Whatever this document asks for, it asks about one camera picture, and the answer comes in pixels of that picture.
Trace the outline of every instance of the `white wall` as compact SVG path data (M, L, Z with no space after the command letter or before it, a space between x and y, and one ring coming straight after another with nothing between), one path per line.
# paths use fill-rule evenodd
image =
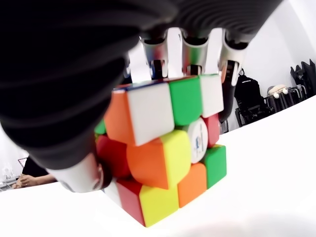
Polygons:
M22 150L8 138L0 126L0 182L4 179L2 169L5 167L12 168L15 176L22 173L23 168L18 161L21 158Z
M273 14L295 65L309 62L310 58L316 61L315 12L314 0L285 0Z

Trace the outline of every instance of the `white center cap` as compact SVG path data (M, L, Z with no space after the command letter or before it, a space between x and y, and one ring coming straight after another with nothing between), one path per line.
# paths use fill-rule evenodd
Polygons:
M191 162L199 162L205 155L208 141L208 132L203 119L192 122L190 125L184 126L181 130L188 133L191 143Z

